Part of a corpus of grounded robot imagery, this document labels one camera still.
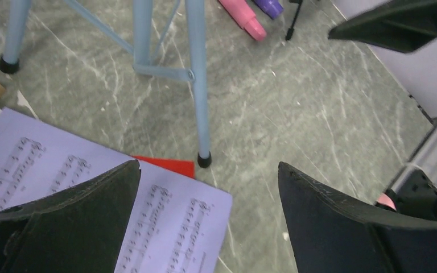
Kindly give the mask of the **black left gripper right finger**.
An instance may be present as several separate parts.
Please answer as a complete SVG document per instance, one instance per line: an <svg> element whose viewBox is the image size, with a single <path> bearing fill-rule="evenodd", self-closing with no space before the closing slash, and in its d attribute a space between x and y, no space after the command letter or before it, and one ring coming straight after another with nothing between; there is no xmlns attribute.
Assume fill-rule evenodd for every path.
<svg viewBox="0 0 437 273"><path fill-rule="evenodd" d="M367 204L285 162L278 188L299 272L437 272L437 221Z"/></svg>

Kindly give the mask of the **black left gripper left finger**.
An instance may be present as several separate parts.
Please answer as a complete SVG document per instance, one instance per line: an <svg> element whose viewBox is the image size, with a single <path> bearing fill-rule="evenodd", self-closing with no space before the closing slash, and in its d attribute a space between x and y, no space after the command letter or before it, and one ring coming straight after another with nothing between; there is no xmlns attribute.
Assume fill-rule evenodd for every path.
<svg viewBox="0 0 437 273"><path fill-rule="evenodd" d="M0 272L113 272L141 169L105 173L0 212Z"/></svg>

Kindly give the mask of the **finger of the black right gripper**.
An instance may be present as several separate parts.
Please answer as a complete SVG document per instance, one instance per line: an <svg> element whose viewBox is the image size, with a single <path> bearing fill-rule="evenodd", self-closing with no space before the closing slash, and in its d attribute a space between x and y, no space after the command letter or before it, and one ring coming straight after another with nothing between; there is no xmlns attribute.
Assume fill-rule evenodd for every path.
<svg viewBox="0 0 437 273"><path fill-rule="evenodd" d="M437 38L437 0L388 1L334 26L328 39L412 53Z"/></svg>

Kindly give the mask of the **lavender sheet music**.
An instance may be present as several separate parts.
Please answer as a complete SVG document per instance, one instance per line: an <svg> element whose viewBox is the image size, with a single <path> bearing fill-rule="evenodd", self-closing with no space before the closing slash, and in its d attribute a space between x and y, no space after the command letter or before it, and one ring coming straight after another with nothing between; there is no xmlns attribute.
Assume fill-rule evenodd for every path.
<svg viewBox="0 0 437 273"><path fill-rule="evenodd" d="M3 109L0 212L93 179L129 155ZM141 178L113 272L212 272L232 196L137 160Z"/></svg>

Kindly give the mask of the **black tripod mic stand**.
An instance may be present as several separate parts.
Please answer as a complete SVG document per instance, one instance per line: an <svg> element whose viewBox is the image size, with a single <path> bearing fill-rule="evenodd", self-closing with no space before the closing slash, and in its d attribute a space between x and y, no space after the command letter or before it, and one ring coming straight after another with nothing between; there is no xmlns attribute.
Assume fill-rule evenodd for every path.
<svg viewBox="0 0 437 273"><path fill-rule="evenodd" d="M302 7L303 4L303 0L289 0L290 3L294 3L297 4L296 10L295 10L295 14L294 17L291 21L291 24L287 30L286 36L285 36L285 41L290 41L293 34L294 34L294 30L295 30L295 25L296 25L296 21L298 19L299 13L300 13L300 9Z"/></svg>

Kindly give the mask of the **red sheet music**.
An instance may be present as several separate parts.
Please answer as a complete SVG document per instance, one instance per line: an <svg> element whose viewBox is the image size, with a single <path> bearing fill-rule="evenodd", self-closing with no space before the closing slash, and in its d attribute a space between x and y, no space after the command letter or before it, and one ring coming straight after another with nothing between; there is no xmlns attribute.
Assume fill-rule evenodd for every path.
<svg viewBox="0 0 437 273"><path fill-rule="evenodd" d="M195 165L192 161L187 160L177 160L177 159L165 159L165 158L152 158L142 155L132 155L131 157L148 162L150 164L162 167L169 171L173 171L184 175L186 177L190 177L192 179L195 178Z"/></svg>

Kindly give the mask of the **purple microphone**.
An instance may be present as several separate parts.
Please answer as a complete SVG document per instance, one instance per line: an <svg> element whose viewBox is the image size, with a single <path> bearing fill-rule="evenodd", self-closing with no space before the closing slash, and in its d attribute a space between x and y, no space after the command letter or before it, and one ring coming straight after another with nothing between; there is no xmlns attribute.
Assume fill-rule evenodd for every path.
<svg viewBox="0 0 437 273"><path fill-rule="evenodd" d="M279 17L284 11L278 0L253 0L253 2L272 20Z"/></svg>

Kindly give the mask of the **pink microphone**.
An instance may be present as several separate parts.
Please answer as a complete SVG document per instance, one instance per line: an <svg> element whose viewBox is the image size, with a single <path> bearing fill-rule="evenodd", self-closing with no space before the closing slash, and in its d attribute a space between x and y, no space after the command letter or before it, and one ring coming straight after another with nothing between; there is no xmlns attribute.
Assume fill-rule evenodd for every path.
<svg viewBox="0 0 437 273"><path fill-rule="evenodd" d="M256 18L255 12L244 0L219 0L220 4L253 39L263 40L267 33Z"/></svg>

